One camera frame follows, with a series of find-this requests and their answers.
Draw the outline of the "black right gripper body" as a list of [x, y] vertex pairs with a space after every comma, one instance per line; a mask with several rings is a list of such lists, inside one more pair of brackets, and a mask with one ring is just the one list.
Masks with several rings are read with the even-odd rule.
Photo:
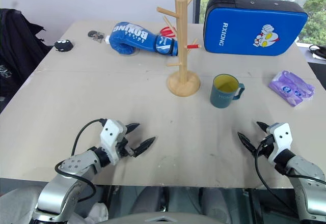
[[259, 149], [257, 149], [258, 157], [265, 156], [266, 158], [269, 158], [270, 154], [274, 150], [274, 136], [272, 134], [265, 137], [259, 145]]

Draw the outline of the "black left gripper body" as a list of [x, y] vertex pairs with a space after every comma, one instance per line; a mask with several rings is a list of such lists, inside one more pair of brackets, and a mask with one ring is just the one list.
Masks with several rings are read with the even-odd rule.
[[134, 156], [134, 150], [128, 145], [124, 133], [120, 133], [117, 137], [116, 152], [119, 158]]

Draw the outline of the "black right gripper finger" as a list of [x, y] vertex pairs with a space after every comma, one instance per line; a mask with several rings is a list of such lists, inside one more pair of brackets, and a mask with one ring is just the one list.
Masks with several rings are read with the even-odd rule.
[[264, 131], [265, 133], [267, 133], [267, 129], [269, 127], [268, 124], [266, 124], [264, 122], [259, 122], [259, 121], [257, 121], [256, 124], [261, 128], [262, 131]]
[[245, 146], [245, 148], [250, 153], [256, 153], [256, 148], [251, 144], [250, 140], [244, 134], [238, 132], [237, 135], [238, 135], [241, 143]]

